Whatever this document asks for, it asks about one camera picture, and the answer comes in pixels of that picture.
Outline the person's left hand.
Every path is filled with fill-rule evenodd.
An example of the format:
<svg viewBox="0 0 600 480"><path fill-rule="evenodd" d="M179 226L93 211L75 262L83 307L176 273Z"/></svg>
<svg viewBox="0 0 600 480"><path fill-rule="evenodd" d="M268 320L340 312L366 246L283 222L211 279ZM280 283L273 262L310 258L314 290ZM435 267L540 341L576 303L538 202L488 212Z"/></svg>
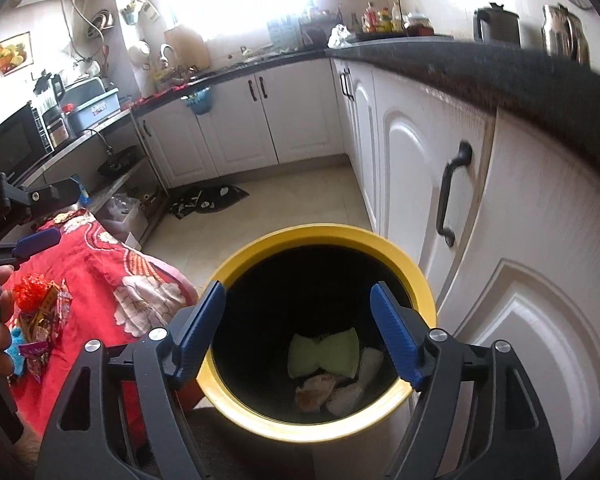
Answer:
<svg viewBox="0 0 600 480"><path fill-rule="evenodd" d="M9 377L14 374L14 362L6 353L12 343L12 336L7 323L14 314L15 295L5 284L14 273L13 266L0 266L0 376Z"/></svg>

